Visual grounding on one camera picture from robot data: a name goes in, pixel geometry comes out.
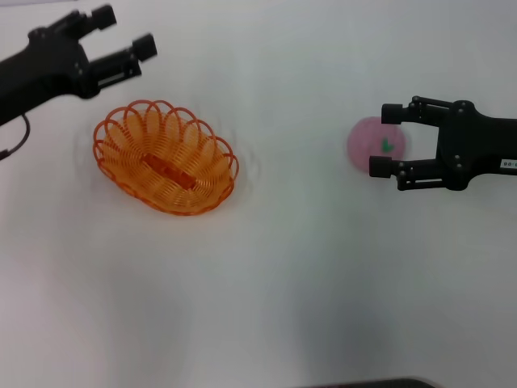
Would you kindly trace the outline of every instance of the label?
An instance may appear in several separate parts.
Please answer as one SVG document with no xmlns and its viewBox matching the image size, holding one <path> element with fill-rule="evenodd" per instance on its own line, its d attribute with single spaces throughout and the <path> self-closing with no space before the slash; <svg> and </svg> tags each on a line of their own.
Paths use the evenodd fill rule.
<svg viewBox="0 0 517 388">
<path fill-rule="evenodd" d="M 503 159 L 501 161 L 501 168 L 510 168 L 512 170 L 517 170 L 517 160 L 511 159 Z"/>
</svg>

